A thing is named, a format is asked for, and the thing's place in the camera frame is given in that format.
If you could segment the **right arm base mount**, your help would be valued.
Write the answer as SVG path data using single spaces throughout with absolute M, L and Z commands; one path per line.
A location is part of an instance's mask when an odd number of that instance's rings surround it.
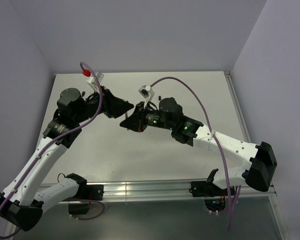
M 226 208 L 226 196 L 228 195 L 226 188 L 221 189 L 206 181 L 192 181 L 190 185 L 189 192 L 194 198 L 213 198 L 204 201 L 205 207 L 209 211 L 223 211 Z

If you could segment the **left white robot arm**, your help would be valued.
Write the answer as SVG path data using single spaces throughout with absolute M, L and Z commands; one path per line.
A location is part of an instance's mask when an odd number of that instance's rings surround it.
M 134 107 L 102 88 L 83 98 L 76 88 L 60 93 L 52 121 L 30 160 L 18 176 L 0 192 L 0 217 L 25 232 L 31 230 L 44 212 L 67 199 L 81 200 L 88 193 L 87 180 L 75 173 L 46 190 L 39 187 L 57 160 L 71 147 L 82 132 L 82 123 L 94 115 L 118 118 Z

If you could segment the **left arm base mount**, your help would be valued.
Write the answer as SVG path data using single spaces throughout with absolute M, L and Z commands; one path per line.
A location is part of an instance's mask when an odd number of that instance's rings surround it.
M 104 186 L 102 184 L 88 184 L 79 192 L 68 198 L 68 213 L 75 219 L 87 221 L 101 216 L 106 206 L 102 202 Z

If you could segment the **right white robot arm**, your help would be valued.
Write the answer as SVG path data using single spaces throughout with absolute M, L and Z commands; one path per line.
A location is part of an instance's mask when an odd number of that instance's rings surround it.
M 137 133 L 147 127 L 170 130 L 172 138 L 181 144 L 219 153 L 225 160 L 235 162 L 237 166 L 227 171 L 211 171 L 204 184 L 212 197 L 227 187 L 239 185 L 267 192 L 278 165 L 269 143 L 249 143 L 210 130 L 202 122 L 184 115 L 182 106 L 172 97 L 161 100 L 157 110 L 145 106 L 144 102 L 138 103 L 120 126 Z

